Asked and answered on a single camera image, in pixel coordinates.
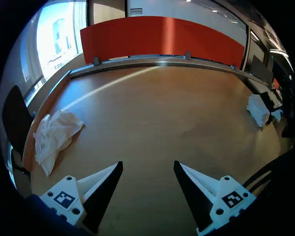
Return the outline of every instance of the window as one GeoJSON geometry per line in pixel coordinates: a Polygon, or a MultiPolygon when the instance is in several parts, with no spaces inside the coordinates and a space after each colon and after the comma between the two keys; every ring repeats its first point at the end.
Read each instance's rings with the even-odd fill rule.
{"type": "Polygon", "coordinates": [[[86,27],[86,0],[50,0],[22,33],[21,62],[28,105],[43,84],[81,54],[80,30],[86,27]]]}
{"type": "Polygon", "coordinates": [[[77,7],[81,4],[83,2],[52,2],[41,11],[37,26],[37,51],[45,80],[82,52],[81,45],[78,46],[81,41],[76,40],[76,35],[86,27],[86,17],[81,26],[76,27],[74,23],[77,15],[85,15],[86,2],[84,8],[77,7]]]}

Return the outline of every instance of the black chair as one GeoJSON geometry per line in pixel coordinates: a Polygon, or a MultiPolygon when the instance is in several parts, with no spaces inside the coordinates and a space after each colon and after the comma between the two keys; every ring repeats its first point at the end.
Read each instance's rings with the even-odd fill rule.
{"type": "MultiPolygon", "coordinates": [[[[14,86],[3,106],[2,122],[13,149],[20,153],[21,160],[25,146],[26,137],[31,127],[34,116],[31,116],[25,105],[19,87],[14,86]]],[[[30,178],[30,172],[23,167],[19,167],[14,162],[13,150],[11,151],[12,168],[20,170],[30,178]]]]}

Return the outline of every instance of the chair backrest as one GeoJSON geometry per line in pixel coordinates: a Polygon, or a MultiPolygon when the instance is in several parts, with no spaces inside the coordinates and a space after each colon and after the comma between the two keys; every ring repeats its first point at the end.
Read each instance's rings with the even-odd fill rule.
{"type": "Polygon", "coordinates": [[[2,121],[8,140],[22,156],[33,118],[28,112],[22,93],[17,86],[10,90],[4,102],[2,121]]]}

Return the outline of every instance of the crumpled towel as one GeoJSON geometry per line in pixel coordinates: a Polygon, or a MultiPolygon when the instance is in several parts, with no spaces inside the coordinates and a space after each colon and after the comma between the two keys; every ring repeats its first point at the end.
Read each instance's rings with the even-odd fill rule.
{"type": "Polygon", "coordinates": [[[57,111],[53,116],[47,114],[40,122],[35,138],[36,161],[49,176],[59,152],[71,144],[84,123],[70,111],[57,111]]]}
{"type": "Polygon", "coordinates": [[[246,109],[250,112],[259,127],[265,126],[270,117],[270,112],[264,105],[260,95],[250,95],[246,109]]]}

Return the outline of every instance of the orange object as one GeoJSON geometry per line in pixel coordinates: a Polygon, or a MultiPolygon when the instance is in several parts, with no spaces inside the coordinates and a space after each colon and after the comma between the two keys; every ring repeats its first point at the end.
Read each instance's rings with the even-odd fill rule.
{"type": "Polygon", "coordinates": [[[85,62],[94,57],[171,54],[209,59],[240,67],[244,46],[209,27],[171,17],[127,17],[81,30],[85,62]]]}
{"type": "Polygon", "coordinates": [[[273,82],[274,82],[275,89],[278,89],[280,87],[280,84],[278,83],[276,78],[274,78],[273,82]]]}

